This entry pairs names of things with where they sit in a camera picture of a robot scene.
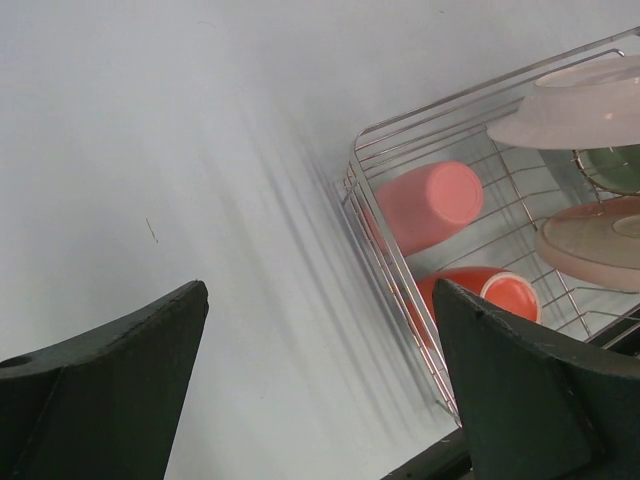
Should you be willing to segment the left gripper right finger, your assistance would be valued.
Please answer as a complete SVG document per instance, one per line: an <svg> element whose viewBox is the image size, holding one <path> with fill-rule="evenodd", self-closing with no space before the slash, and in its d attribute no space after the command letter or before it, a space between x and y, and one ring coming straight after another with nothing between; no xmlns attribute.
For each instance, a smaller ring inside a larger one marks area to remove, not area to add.
<svg viewBox="0 0 640 480"><path fill-rule="evenodd" d="M433 304L478 479L636 479L639 361L440 279Z"/></svg>

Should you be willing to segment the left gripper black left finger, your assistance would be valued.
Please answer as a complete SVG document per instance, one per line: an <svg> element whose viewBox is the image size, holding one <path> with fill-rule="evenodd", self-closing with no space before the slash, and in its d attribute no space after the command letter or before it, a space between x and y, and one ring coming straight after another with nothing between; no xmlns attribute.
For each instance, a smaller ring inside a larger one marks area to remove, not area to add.
<svg viewBox="0 0 640 480"><path fill-rule="evenodd" d="M191 281L2 361L2 478L163 478L207 314L207 288Z"/></svg>

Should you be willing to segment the orange ceramic mug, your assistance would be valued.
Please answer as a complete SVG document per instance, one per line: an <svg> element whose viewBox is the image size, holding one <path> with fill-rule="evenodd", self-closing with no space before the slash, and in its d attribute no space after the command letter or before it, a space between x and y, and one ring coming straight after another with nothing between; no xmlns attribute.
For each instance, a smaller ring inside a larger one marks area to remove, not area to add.
<svg viewBox="0 0 640 480"><path fill-rule="evenodd" d="M416 281L428 313L438 322L433 307L433 289L439 279L451 280L489 303L539 323L542 307L533 286L512 271L490 267L469 266L441 270Z"/></svg>

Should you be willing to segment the beige pink floral plate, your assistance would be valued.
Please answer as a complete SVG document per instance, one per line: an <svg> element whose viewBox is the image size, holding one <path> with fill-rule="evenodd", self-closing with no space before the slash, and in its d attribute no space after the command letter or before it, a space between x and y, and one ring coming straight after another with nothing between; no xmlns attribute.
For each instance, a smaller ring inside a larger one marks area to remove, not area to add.
<svg viewBox="0 0 640 480"><path fill-rule="evenodd" d="M575 279L639 290L639 199L618 197L565 209L539 227L537 254Z"/></svg>

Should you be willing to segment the pink plastic cup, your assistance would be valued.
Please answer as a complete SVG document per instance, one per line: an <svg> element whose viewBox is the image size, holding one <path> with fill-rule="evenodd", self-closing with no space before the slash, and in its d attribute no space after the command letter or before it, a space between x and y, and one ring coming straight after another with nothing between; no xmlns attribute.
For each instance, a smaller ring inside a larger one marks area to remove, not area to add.
<svg viewBox="0 0 640 480"><path fill-rule="evenodd" d="M417 167L383 184L375 197L403 256L456 235L484 204L479 177L457 161Z"/></svg>

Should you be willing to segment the green ceramic bowl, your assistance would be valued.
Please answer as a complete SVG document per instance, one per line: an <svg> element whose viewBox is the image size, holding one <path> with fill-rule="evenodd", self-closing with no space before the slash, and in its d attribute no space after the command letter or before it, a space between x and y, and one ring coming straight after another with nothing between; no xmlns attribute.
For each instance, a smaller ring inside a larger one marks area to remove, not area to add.
<svg viewBox="0 0 640 480"><path fill-rule="evenodd" d="M639 195L639 146L577 150L574 160L594 186L625 196Z"/></svg>

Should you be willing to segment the white ceramic plate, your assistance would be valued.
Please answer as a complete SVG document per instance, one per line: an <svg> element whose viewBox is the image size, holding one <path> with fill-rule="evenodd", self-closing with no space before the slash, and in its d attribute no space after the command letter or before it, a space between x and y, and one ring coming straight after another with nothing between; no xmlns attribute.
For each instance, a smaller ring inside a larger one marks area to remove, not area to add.
<svg viewBox="0 0 640 480"><path fill-rule="evenodd" d="M508 146L589 150L639 142L639 57L589 61L536 80L518 110L487 126Z"/></svg>

